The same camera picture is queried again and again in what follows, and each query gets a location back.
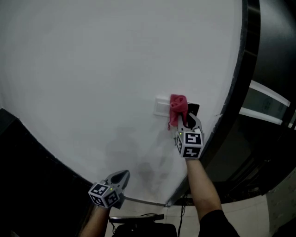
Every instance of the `fiducial marker cube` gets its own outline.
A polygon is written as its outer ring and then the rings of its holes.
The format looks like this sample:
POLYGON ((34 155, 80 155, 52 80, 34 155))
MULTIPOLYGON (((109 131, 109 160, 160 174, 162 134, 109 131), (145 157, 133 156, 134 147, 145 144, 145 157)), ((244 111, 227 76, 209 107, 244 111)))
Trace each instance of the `fiducial marker cube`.
POLYGON ((178 131, 176 146, 181 157, 198 159, 200 150, 204 146, 200 129, 197 128, 194 131, 178 131))
POLYGON ((119 201, 115 188, 100 183, 94 183, 88 194, 94 204, 105 208, 109 208, 119 201))

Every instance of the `tiled floor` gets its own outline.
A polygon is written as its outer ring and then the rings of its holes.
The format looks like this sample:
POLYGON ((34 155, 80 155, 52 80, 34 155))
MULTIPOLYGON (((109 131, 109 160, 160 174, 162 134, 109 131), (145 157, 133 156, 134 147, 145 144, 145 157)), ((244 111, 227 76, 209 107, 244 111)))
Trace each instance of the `tiled floor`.
MULTIPOLYGON (((270 237, 268 207, 265 196, 223 204, 222 208, 229 222, 240 237, 270 237)), ((178 230, 180 223, 180 206, 161 207, 126 200, 121 210, 112 208, 110 216, 139 216, 146 213, 164 214, 160 223, 170 223, 178 230)), ((181 227, 182 237, 197 237, 199 223, 195 207, 187 206, 181 227)), ((112 236, 112 226, 108 223, 106 237, 112 236)))

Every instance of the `person's left arm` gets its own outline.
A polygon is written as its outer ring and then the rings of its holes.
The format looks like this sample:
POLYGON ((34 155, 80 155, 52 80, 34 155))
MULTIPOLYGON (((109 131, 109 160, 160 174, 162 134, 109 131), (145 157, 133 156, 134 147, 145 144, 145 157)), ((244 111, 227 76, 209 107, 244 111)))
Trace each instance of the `person's left arm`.
POLYGON ((104 237, 108 224, 110 209, 98 206, 84 227, 80 237, 104 237))

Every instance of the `person's right arm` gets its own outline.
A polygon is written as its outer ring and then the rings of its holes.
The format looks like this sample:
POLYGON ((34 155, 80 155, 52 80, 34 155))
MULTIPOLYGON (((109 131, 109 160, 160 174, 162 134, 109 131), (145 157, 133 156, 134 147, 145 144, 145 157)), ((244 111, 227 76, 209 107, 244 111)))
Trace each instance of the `person's right arm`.
POLYGON ((186 159, 188 179, 198 219, 207 213, 222 210, 218 193, 199 160, 186 159))

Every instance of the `person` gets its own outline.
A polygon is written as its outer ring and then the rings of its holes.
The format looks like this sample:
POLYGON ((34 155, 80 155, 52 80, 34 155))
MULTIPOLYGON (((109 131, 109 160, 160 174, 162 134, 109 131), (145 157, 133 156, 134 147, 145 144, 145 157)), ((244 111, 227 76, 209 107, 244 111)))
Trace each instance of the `person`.
MULTIPOLYGON (((189 185, 200 222, 199 237, 238 237, 226 219, 219 195, 199 160, 186 159, 189 185)), ((105 236, 110 210, 98 207, 83 229, 80 237, 105 236)))

